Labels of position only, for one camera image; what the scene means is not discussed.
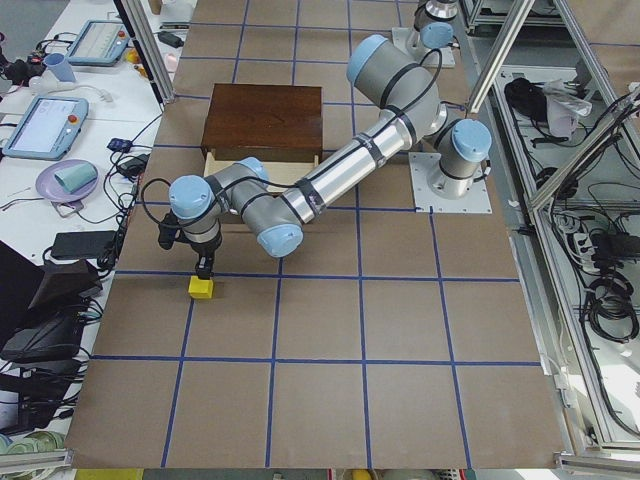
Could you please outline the yellow block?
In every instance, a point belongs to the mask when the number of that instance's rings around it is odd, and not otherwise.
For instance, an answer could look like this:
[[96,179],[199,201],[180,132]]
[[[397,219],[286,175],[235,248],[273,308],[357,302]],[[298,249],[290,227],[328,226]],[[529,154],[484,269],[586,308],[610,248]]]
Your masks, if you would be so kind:
[[213,279],[201,279],[198,276],[191,276],[188,285],[188,293],[193,299],[212,299],[214,295],[215,282]]

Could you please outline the dark wooden drawer cabinet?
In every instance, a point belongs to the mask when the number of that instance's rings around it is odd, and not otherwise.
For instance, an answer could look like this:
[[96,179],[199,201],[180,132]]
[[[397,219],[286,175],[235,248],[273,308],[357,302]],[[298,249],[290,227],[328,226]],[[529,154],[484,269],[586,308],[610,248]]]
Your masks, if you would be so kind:
[[323,150],[318,86],[217,83],[201,149],[218,160],[316,163]]

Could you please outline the black power adapter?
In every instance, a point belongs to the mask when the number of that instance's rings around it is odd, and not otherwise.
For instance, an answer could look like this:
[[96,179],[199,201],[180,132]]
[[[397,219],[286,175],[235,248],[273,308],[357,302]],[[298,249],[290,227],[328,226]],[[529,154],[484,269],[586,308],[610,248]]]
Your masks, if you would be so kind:
[[114,230],[59,232],[50,255],[57,260],[97,259],[113,245]]

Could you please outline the teal cup on plate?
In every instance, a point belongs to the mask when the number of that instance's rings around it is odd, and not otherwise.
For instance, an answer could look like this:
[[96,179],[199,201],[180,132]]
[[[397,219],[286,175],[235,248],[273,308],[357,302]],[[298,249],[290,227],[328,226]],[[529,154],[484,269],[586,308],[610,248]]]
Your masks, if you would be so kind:
[[54,174],[54,178],[67,193],[74,193],[85,185],[93,182],[98,176],[96,168],[88,163],[81,162],[66,166]]

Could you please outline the purple plate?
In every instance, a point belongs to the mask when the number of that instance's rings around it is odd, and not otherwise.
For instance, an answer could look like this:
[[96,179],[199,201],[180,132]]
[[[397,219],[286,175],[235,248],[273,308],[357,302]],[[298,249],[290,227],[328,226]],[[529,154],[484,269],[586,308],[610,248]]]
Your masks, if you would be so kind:
[[71,159],[54,163],[35,181],[38,194],[53,203],[82,200],[96,188],[98,170],[86,160]]

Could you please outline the lower blue teach pendant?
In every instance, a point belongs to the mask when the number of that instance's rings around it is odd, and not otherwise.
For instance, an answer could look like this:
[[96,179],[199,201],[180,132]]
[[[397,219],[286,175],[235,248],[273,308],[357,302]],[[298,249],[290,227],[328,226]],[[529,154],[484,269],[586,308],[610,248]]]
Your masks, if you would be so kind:
[[11,158],[58,161],[70,150],[88,111],[89,102],[84,98],[36,96],[2,153]]

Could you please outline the blue teach pendant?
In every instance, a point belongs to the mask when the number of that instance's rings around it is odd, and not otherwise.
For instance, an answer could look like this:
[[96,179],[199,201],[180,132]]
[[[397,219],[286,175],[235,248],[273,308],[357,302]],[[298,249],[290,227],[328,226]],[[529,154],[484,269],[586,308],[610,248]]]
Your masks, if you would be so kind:
[[121,22],[89,20],[68,49],[67,59],[74,66],[113,66],[121,58],[129,40]]
[[89,102],[84,98],[36,96],[2,153],[11,158],[58,161],[70,150],[88,111]]

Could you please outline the upper blue teach pendant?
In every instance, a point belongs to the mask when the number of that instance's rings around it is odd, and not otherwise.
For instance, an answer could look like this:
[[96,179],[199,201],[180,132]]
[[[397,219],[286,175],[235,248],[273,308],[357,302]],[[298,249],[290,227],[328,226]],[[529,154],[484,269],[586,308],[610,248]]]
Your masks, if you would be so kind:
[[129,40],[121,22],[89,20],[68,49],[67,59],[74,66],[113,66],[121,58]]

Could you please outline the light blue cup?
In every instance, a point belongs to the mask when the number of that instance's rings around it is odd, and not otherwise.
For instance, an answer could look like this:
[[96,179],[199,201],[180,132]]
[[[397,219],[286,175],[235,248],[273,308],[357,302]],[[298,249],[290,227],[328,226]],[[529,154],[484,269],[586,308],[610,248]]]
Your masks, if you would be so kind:
[[46,69],[49,70],[54,77],[61,82],[74,83],[76,77],[67,57],[62,53],[48,54],[44,60]]

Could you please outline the white power strip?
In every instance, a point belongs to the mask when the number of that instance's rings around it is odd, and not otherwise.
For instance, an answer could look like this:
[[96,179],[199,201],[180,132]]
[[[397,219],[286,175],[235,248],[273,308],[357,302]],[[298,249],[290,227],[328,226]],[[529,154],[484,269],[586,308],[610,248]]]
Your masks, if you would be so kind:
[[593,259],[596,249],[583,227],[579,224],[572,225],[566,234],[566,240],[574,263],[587,274],[598,274],[599,269]]

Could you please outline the aluminium frame post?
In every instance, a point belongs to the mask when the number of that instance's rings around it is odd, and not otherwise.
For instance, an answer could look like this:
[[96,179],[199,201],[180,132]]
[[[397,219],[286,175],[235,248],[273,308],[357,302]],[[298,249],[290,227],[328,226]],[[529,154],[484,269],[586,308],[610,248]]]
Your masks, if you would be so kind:
[[173,84],[142,3],[138,0],[114,0],[113,3],[140,55],[157,101],[163,105],[173,103]]

